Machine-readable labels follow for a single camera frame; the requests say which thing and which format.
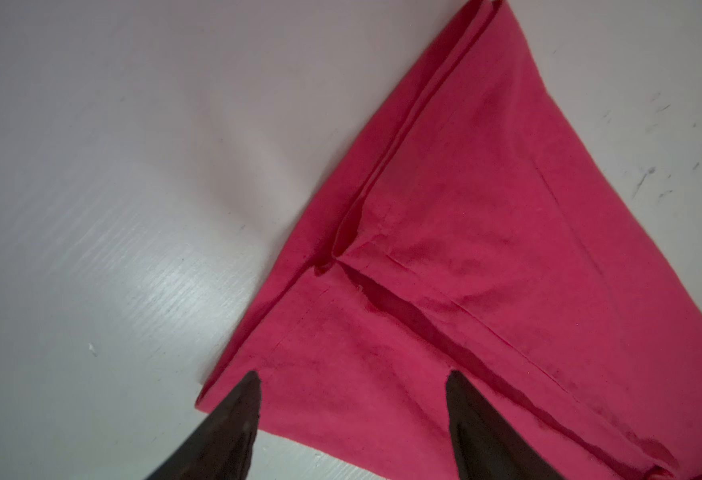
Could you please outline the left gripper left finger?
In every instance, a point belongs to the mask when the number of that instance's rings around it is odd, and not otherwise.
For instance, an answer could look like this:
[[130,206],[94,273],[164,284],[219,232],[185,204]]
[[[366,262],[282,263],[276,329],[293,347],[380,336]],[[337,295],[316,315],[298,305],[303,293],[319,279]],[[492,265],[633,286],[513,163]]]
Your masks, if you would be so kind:
[[261,380],[248,372],[149,480],[240,480],[251,467]]

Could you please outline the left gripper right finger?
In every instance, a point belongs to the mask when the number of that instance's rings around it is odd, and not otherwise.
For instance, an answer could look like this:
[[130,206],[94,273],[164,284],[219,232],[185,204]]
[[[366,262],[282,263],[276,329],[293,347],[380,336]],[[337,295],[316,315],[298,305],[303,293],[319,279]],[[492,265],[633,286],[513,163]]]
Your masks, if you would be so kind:
[[563,479],[461,372],[452,371],[445,388],[460,479]]

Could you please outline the magenta t shirt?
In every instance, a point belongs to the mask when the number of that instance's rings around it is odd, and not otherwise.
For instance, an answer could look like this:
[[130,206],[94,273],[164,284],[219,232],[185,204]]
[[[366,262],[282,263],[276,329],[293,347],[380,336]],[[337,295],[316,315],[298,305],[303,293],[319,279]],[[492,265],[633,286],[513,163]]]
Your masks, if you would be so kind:
[[390,479],[454,479],[461,371],[568,479],[702,475],[702,313],[471,1],[314,196],[197,400],[248,372],[263,430]]

